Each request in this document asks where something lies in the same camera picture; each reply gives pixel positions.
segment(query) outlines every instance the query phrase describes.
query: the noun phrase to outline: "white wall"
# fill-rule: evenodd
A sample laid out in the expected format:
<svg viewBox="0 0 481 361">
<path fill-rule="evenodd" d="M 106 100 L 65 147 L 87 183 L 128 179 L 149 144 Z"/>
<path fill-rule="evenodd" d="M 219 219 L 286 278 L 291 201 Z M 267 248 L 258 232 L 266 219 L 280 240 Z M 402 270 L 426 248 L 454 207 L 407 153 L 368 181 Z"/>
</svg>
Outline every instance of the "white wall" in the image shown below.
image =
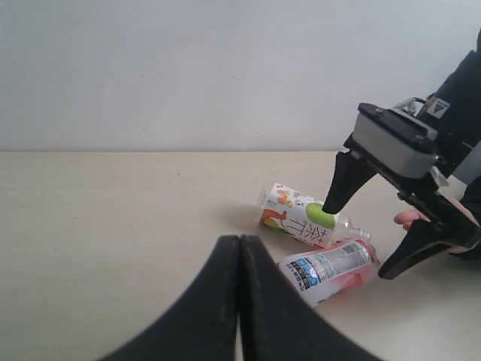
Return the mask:
<svg viewBox="0 0 481 361">
<path fill-rule="evenodd" d="M 339 147 L 424 96 L 479 0 L 0 0 L 0 149 Z"/>
</svg>

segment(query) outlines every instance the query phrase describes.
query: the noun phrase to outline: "bottle label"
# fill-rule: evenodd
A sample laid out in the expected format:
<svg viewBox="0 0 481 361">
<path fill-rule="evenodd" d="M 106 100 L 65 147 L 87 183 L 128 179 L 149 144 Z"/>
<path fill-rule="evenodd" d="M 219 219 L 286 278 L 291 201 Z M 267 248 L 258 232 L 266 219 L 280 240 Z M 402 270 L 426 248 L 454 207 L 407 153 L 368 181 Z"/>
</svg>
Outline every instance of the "bottle label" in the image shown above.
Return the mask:
<svg viewBox="0 0 481 361">
<path fill-rule="evenodd" d="M 326 247 L 337 215 L 322 211 L 322 204 L 318 199 L 275 183 L 267 194 L 261 223 L 305 243 Z"/>
<path fill-rule="evenodd" d="M 286 263 L 300 292 L 377 262 L 374 253 L 360 240 L 302 256 Z"/>
</svg>

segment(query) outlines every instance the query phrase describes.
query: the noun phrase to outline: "beige table surface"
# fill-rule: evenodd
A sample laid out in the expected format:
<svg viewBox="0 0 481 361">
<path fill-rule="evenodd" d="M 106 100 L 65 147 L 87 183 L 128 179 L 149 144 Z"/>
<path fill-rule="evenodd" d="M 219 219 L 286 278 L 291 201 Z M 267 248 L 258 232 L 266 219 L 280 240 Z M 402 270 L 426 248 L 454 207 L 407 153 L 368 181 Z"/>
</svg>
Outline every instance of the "beige table surface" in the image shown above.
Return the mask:
<svg viewBox="0 0 481 361">
<path fill-rule="evenodd" d="M 322 198 L 333 164 L 334 153 L 1 153 L 0 359 L 100 357 L 186 289 L 219 235 L 260 235 L 275 259 L 309 250 L 259 227 L 253 204 L 274 181 Z M 383 261 L 405 208 L 377 177 L 345 213 Z M 480 275 L 439 256 L 316 310 L 387 360 L 478 359 Z"/>
</svg>

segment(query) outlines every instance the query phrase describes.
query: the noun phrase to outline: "plastic bottle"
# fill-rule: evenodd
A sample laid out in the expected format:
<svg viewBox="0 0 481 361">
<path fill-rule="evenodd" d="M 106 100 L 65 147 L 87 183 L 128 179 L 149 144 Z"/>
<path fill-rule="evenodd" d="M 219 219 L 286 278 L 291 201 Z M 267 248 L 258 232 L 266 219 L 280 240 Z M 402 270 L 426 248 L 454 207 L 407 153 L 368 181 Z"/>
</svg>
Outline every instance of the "plastic bottle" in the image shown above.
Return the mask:
<svg viewBox="0 0 481 361">
<path fill-rule="evenodd" d="M 311 196 L 275 183 L 271 191 L 261 191 L 256 218 L 268 227 L 321 248 L 345 238 L 371 240 L 369 232 L 352 226 L 348 217 L 322 211 L 322 204 Z"/>
<path fill-rule="evenodd" d="M 313 307 L 343 288 L 375 278 L 379 260 L 370 243 L 347 239 L 325 250 L 288 256 L 278 266 L 301 298 Z"/>
</svg>

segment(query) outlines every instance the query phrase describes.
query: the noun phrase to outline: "barcode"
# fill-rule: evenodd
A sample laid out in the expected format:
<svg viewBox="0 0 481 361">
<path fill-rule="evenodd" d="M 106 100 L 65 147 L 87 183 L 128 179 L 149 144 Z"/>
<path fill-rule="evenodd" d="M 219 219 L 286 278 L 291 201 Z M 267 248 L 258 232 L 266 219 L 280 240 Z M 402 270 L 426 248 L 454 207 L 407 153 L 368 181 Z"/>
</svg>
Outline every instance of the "barcode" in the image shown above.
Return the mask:
<svg viewBox="0 0 481 361">
<path fill-rule="evenodd" d="M 352 244 L 348 244 L 347 246 L 344 246 L 344 247 L 342 248 L 342 250 L 343 250 L 346 254 L 351 254 L 351 253 L 357 251 L 357 249 L 356 249 Z"/>
</svg>

